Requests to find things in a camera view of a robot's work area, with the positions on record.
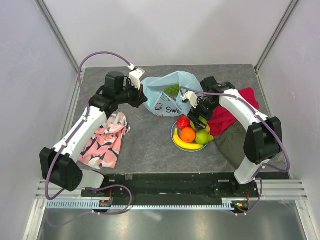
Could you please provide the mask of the green fake lime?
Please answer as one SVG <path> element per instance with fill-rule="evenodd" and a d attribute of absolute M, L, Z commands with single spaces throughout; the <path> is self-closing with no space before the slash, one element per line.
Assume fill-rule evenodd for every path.
<path fill-rule="evenodd" d="M 205 118 L 201 117 L 201 116 L 198 118 L 198 120 L 201 122 L 201 124 L 197 123 L 195 125 L 192 121 L 190 121 L 190 126 L 196 131 L 200 131 L 200 130 L 206 129 L 208 121 Z"/>

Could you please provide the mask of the red fake apple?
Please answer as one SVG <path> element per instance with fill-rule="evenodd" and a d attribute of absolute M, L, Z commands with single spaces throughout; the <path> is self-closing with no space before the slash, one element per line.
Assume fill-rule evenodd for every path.
<path fill-rule="evenodd" d="M 182 115 L 178 118 L 176 125 L 180 130 L 183 130 L 184 128 L 191 127 L 191 121 L 187 116 Z"/>

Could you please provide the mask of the translucent light blue plastic bag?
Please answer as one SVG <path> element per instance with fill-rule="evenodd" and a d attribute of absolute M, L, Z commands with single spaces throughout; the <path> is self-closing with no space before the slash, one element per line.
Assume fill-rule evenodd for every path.
<path fill-rule="evenodd" d="M 202 91 L 200 82 L 191 73 L 176 71 L 163 77 L 147 77 L 142 81 L 143 93 L 147 97 L 144 106 L 158 117 L 178 117 L 187 115 L 191 110 L 191 104 L 183 103 L 179 91 L 178 95 L 166 94 L 165 88 L 179 85 L 196 91 Z"/>

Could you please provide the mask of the green fake pear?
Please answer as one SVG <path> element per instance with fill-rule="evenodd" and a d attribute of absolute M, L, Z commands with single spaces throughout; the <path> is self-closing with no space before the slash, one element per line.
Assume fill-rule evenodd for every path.
<path fill-rule="evenodd" d="M 206 145 L 214 140 L 214 137 L 205 130 L 200 130 L 196 133 L 195 142 L 200 145 Z"/>

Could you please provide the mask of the fake orange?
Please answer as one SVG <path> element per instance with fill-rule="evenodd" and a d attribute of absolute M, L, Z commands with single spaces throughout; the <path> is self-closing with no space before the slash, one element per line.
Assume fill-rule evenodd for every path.
<path fill-rule="evenodd" d="M 192 127 L 185 127 L 180 131 L 180 138 L 185 143 L 192 143 L 196 139 L 196 131 Z"/>

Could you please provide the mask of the yellow fake banana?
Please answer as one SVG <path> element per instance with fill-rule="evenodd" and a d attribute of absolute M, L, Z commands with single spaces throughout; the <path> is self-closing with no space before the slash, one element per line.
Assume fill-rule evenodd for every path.
<path fill-rule="evenodd" d="M 197 144 L 197 143 L 186 143 L 181 140 L 179 136 L 179 130 L 177 128 L 174 129 L 172 140 L 174 144 L 179 147 L 180 149 L 186 151 L 186 152 L 196 152 L 201 149 L 203 149 L 206 145 Z"/>

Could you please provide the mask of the yellow fake mango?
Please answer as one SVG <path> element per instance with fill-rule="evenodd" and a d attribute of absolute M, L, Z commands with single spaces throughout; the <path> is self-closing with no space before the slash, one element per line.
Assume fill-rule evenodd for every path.
<path fill-rule="evenodd" d="M 211 133 L 211 128 L 208 124 L 206 125 L 205 131 L 209 134 Z"/>

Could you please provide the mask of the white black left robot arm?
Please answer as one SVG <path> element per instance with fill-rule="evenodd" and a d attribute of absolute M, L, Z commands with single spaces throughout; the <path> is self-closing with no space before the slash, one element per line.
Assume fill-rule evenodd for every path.
<path fill-rule="evenodd" d="M 77 161 L 92 135 L 118 110 L 119 105 L 129 104 L 138 108 L 147 101 L 141 84 L 144 74 L 141 68 L 134 69 L 128 76 L 109 72 L 104 85 L 90 98 L 89 106 L 66 136 L 52 148 L 45 147 L 40 151 L 46 191 L 49 184 L 54 184 L 69 192 L 77 188 L 92 188 L 99 197 L 109 193 L 110 185 L 104 181 L 104 176 L 94 170 L 81 170 Z"/>

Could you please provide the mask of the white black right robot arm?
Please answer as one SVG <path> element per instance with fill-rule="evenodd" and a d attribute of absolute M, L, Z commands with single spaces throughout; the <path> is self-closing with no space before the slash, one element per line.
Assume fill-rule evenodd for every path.
<path fill-rule="evenodd" d="M 244 159 L 229 184 L 230 193 L 240 197 L 247 191 L 247 184 L 255 180 L 263 166 L 282 151 L 281 121 L 257 110 L 230 82 L 218 83 L 210 76 L 202 80 L 200 85 L 202 91 L 180 88 L 182 101 L 191 105 L 187 116 L 196 129 L 202 130 L 205 127 L 200 117 L 209 120 L 217 107 L 223 107 L 246 131 Z"/>

